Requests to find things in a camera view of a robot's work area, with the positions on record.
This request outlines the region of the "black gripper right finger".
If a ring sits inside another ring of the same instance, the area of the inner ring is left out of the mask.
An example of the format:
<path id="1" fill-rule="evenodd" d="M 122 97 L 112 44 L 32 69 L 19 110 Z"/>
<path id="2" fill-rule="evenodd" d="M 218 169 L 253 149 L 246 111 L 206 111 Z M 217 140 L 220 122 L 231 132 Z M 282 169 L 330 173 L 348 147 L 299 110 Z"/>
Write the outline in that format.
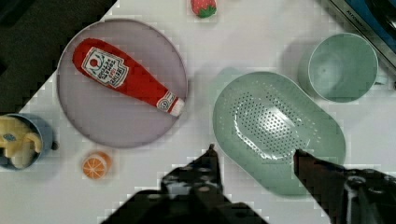
<path id="1" fill-rule="evenodd" d="M 396 224 L 395 177 L 347 169 L 298 149 L 293 171 L 332 224 Z"/>

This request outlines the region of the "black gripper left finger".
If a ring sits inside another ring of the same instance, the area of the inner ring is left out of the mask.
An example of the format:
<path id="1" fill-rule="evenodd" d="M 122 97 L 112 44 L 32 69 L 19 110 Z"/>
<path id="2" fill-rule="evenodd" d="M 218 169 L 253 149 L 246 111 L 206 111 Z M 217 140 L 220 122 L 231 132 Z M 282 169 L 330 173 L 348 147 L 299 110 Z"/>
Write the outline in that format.
<path id="1" fill-rule="evenodd" d="M 214 144 L 199 158 L 173 169 L 161 180 L 160 193 L 170 200 L 187 199 L 196 192 L 223 196 L 219 154 Z"/>

